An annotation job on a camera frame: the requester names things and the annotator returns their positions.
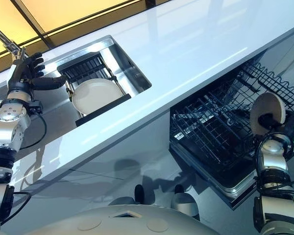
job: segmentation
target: open dishwasher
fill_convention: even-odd
[[[256,189],[249,111],[264,92],[294,106],[294,87],[250,60],[171,108],[171,152],[233,210]]]

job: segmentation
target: window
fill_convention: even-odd
[[[33,54],[166,1],[169,0],[0,0],[0,31]],[[0,71],[11,63],[0,41]]]

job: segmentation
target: black dish rack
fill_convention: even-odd
[[[87,121],[103,114],[104,112],[116,107],[117,105],[127,101],[131,98],[130,94],[127,94],[121,85],[119,84],[117,77],[112,73],[111,69],[105,63],[100,52],[90,52],[76,59],[73,59],[65,64],[60,65],[57,70],[67,77],[65,83],[66,91],[69,95],[70,101],[72,101],[72,95],[75,89],[81,83],[96,78],[103,78],[110,81],[114,81],[119,87],[123,96],[112,101],[111,103],[101,107],[98,110],[93,111],[88,115],[84,115],[78,112],[80,119],[76,121],[76,125],[80,126]]]
[[[242,159],[251,161],[249,111],[264,92],[277,94],[288,109],[294,106],[294,87],[260,63],[246,62],[171,109],[171,141],[216,172],[229,171]]]

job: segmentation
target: stainless steel sink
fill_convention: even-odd
[[[151,87],[151,83],[111,36],[103,37],[44,62],[46,66],[44,77],[58,77],[61,74],[57,69],[61,68],[62,65],[70,64],[70,62],[92,53],[100,54],[111,72],[116,76],[122,89],[132,98]],[[0,99],[5,98],[6,90],[6,87],[0,88]],[[17,159],[39,148],[44,148],[47,143],[75,129],[75,121],[81,118],[70,102],[65,86],[53,91],[35,91],[34,95],[35,99],[42,101],[44,106],[43,117],[48,126],[47,135],[39,144],[21,150],[17,155]],[[44,128],[41,121],[39,118],[33,117],[32,124],[25,132],[23,146],[38,140],[43,132]]]

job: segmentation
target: kitchen counter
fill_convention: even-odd
[[[15,162],[16,191],[87,162],[237,65],[294,33],[294,0],[173,0],[43,54],[45,60],[111,35],[152,86]],[[4,86],[8,71],[0,73]]]

